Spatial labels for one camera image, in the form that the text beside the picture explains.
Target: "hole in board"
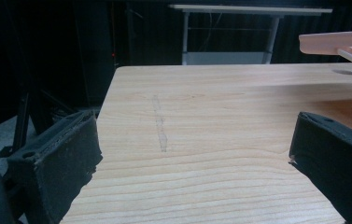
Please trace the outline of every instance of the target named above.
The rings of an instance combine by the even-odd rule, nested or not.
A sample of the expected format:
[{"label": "hole in board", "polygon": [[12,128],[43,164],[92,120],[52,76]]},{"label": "hole in board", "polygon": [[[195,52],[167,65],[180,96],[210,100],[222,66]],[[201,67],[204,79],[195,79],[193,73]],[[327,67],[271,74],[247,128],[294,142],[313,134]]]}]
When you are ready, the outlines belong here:
[{"label": "hole in board", "polygon": [[289,164],[295,164],[298,165],[298,163],[295,161],[295,155],[290,155],[289,156]]},{"label": "hole in board", "polygon": [[341,75],[349,75],[352,76],[352,71],[347,71],[347,70],[339,70],[339,69],[332,69],[332,72],[341,74]]},{"label": "hole in board", "polygon": [[33,157],[35,155],[35,152],[26,152],[22,155],[24,159],[28,159],[30,157]]}]

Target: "wooden table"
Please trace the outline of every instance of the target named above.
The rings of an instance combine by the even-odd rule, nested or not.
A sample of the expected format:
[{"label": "wooden table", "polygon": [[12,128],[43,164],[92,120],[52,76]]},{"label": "wooden table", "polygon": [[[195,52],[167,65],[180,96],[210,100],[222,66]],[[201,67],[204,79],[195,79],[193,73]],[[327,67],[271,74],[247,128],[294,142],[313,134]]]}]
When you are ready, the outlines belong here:
[{"label": "wooden table", "polygon": [[63,223],[343,223],[288,164],[300,111],[352,128],[351,63],[122,67]]},{"label": "wooden table", "polygon": [[[275,45],[278,23],[284,16],[321,16],[322,13],[332,13],[330,8],[299,8],[299,7],[241,7],[241,6],[207,6],[207,5],[169,5],[184,12],[184,31],[182,42],[182,64],[235,64],[235,63],[270,63]],[[271,28],[264,52],[188,52],[188,31],[196,29],[189,27],[191,13],[218,14],[253,14],[272,17]],[[207,28],[209,32],[215,27]]]}]

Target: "light wood tabletop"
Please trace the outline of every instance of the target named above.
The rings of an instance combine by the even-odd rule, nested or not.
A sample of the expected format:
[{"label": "light wood tabletop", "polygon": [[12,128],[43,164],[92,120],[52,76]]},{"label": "light wood tabletop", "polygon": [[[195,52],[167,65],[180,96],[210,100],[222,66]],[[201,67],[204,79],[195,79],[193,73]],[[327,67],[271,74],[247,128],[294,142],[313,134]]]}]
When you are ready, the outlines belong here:
[{"label": "light wood tabletop", "polygon": [[352,63],[119,68],[63,223],[344,222],[288,164],[300,111],[352,128]]}]

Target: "scratch mark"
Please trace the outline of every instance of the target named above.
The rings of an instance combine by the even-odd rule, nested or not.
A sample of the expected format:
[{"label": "scratch mark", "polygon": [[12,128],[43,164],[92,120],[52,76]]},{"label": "scratch mark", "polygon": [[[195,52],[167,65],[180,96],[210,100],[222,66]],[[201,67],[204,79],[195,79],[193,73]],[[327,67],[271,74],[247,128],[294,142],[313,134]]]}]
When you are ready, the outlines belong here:
[{"label": "scratch mark", "polygon": [[161,102],[157,95],[152,97],[153,111],[155,112],[156,129],[158,130],[159,143],[161,144],[161,151],[165,152],[167,150],[167,136],[164,133],[163,128],[163,116]]}]

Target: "table surface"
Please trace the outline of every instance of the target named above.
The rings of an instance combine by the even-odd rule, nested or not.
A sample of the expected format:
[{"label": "table surface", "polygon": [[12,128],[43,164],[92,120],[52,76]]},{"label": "table surface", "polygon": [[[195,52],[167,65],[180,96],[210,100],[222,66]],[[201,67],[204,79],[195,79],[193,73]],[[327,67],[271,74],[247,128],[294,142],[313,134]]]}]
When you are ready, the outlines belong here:
[{"label": "table surface", "polygon": [[208,6],[208,5],[169,5],[174,9],[182,9],[184,12],[205,13],[241,13],[241,14],[277,14],[277,15],[320,15],[332,13],[331,8],[307,8],[307,7],[241,7],[241,6]]},{"label": "table surface", "polygon": [[119,68],[63,223],[343,223],[289,161],[300,111],[352,128],[352,63]]}]

